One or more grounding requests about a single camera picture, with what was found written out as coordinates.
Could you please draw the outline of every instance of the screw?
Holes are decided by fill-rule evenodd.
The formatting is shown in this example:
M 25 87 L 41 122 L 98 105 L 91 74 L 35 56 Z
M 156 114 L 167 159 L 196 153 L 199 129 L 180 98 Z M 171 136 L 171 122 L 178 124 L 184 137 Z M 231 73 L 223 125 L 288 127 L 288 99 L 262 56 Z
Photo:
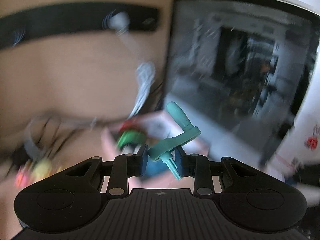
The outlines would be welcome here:
M 109 194 L 111 194 L 113 196 L 120 196 L 123 193 L 124 193 L 124 190 L 122 188 L 119 188 L 119 187 L 114 187 L 114 188 L 109 190 Z
M 212 190 L 207 187 L 198 188 L 197 192 L 198 194 L 205 195 L 205 196 L 212 194 Z

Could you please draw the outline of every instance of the pink object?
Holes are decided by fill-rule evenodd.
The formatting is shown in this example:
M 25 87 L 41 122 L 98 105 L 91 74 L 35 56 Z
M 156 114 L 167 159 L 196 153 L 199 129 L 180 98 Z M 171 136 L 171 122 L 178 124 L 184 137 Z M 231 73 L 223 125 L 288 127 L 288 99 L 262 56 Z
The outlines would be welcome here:
M 178 136 L 183 132 L 172 117 L 165 111 L 134 117 L 130 123 L 138 125 L 147 133 L 148 137 L 152 138 L 165 139 L 167 137 Z M 120 154 L 112 133 L 117 134 L 122 127 L 123 122 L 114 123 L 105 128 L 101 134 L 102 150 L 107 157 L 106 161 L 114 160 L 114 158 Z M 207 156 L 209 153 L 209 146 L 200 138 L 196 138 L 184 145 L 183 149 L 187 154 L 197 153 Z M 140 178 L 129 178 L 129 191 L 133 188 L 191 188 L 193 190 L 193 183 L 193 178 L 177 180 L 170 171 L 167 171 L 143 183 Z
M 25 188 L 29 186 L 30 183 L 30 175 L 24 168 L 20 168 L 15 180 L 15 185 L 17 188 Z

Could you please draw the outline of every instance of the red object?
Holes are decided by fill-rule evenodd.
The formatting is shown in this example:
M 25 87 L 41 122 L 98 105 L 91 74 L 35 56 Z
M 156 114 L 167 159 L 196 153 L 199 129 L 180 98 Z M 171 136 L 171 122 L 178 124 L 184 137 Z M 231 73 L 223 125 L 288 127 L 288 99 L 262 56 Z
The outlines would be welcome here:
M 305 146 L 314 151 L 318 147 L 318 138 L 314 136 L 309 137 L 305 142 Z
M 119 130 L 119 134 L 122 134 L 125 131 L 128 130 L 136 130 L 136 131 L 140 131 L 141 128 L 139 128 L 139 126 L 137 125 L 137 120 L 136 118 L 131 118 L 129 120 L 124 121 L 123 125 L 121 126 L 120 130 Z

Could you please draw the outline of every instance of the beige wall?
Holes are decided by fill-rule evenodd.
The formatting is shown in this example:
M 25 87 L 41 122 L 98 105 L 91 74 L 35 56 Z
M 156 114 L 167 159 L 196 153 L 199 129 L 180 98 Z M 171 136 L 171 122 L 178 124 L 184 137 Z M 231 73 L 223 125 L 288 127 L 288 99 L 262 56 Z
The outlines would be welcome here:
M 25 8 L 70 1 L 85 0 L 0 0 L 0 17 Z M 155 63 L 160 75 L 171 0 L 111 1 L 161 9 L 161 24 L 155 33 L 134 34 L 146 59 Z M 58 35 L 0 51 L 0 136 L 49 109 L 105 119 L 127 116 L 137 93 L 136 67 L 135 57 L 109 31 Z

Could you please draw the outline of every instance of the flower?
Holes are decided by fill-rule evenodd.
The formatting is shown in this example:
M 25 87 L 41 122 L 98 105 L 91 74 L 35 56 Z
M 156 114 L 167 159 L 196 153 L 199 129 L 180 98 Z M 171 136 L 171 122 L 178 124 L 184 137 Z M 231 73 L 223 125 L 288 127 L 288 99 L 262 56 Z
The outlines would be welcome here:
M 314 151 L 317 146 L 318 146 L 318 138 L 317 137 L 314 137 L 314 136 L 311 136 L 307 139 L 307 141 L 304 143 L 305 146 L 307 148 L 309 148 L 311 151 Z

